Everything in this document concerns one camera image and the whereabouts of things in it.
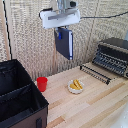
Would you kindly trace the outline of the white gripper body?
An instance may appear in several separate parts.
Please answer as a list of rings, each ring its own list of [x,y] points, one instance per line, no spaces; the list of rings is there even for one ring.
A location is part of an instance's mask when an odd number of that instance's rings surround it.
[[[77,8],[68,9],[62,14],[54,11],[41,11],[40,18],[44,29],[68,26],[80,22],[80,11]]]

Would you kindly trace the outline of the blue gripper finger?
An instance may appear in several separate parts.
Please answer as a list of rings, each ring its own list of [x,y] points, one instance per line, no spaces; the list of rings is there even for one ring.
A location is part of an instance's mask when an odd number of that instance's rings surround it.
[[[62,37],[63,37],[62,32],[58,30],[58,39],[59,39],[59,40],[61,40],[61,39],[62,39]]]

